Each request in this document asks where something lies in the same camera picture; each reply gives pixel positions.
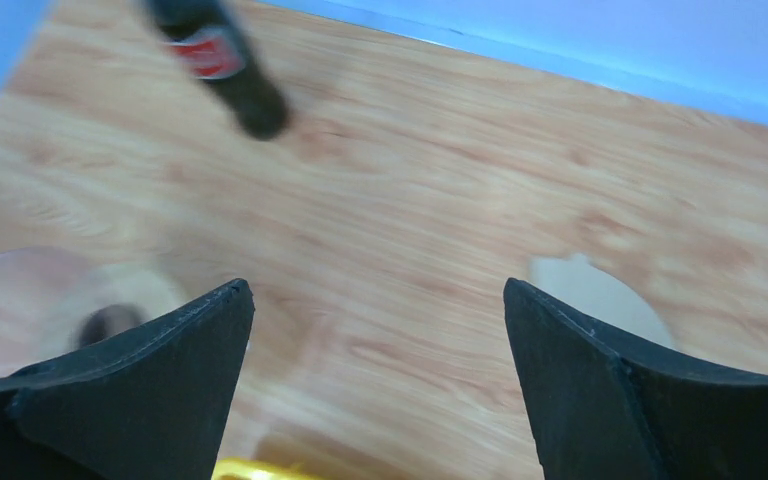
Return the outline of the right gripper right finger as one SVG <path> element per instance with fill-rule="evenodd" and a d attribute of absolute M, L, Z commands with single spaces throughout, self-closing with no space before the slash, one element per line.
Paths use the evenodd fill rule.
<path fill-rule="evenodd" d="M 548 479 L 768 479 L 768 375 L 702 360 L 509 279 L 504 318 Z"/>

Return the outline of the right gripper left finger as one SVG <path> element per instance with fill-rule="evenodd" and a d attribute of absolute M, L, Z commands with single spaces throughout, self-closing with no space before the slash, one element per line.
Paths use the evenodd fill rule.
<path fill-rule="evenodd" d="M 0 378 L 0 479 L 209 478 L 254 312 L 235 279 Z"/>

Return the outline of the clear glass dripper cone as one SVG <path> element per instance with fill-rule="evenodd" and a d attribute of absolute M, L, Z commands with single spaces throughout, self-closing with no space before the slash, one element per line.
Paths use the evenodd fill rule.
<path fill-rule="evenodd" d="M 76 348 L 85 320 L 114 301 L 101 269 L 73 252 L 0 253 L 0 377 Z"/>

